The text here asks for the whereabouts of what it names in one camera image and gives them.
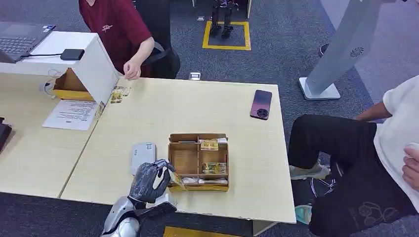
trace sneaker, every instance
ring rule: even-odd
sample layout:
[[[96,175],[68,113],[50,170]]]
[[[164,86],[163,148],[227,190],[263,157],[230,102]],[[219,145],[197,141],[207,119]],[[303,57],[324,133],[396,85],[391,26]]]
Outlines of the sneaker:
[[[306,225],[310,224],[311,221],[311,206],[300,205],[295,207],[295,217],[297,221]]]
[[[306,178],[325,179],[329,173],[329,169],[319,163],[315,164],[311,169],[301,169],[290,165],[291,180]]]

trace black power bank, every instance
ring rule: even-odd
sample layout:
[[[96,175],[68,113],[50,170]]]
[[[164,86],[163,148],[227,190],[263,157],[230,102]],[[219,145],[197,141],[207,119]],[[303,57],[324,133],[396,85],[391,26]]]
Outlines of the black power bank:
[[[82,59],[84,54],[84,49],[73,49],[73,48],[66,48],[64,52],[61,54],[61,60],[66,61],[79,61]]]
[[[3,124],[4,118],[0,117],[0,152],[3,146],[6,144],[6,140],[12,132],[12,128],[9,125]]]

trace white cable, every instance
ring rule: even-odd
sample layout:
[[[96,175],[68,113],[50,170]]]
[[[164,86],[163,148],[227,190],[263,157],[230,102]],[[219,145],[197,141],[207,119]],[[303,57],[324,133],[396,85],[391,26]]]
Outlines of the white cable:
[[[48,76],[51,79],[49,79],[47,82],[45,82],[43,84],[43,91],[45,92],[45,94],[47,94],[49,97],[51,97],[51,99],[55,99],[56,95],[51,95],[49,92],[47,92],[46,87],[49,86],[50,84],[52,84],[52,82],[54,80],[58,79],[61,76],[61,72],[60,71],[57,71],[55,69],[51,69],[51,70],[48,71]]]

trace laptop keyboard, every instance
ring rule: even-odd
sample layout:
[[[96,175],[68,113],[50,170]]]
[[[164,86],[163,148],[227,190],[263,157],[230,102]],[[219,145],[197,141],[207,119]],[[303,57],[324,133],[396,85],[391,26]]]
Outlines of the laptop keyboard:
[[[25,53],[37,40],[36,37],[0,37],[0,50],[5,53]]]

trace white pedestal base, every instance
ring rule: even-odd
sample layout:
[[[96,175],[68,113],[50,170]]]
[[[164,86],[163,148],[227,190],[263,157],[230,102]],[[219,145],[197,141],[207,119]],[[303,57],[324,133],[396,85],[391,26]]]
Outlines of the white pedestal base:
[[[305,85],[306,79],[299,78],[298,80],[306,100],[337,100],[340,98],[340,94],[333,83],[321,94],[312,94],[308,86]]]

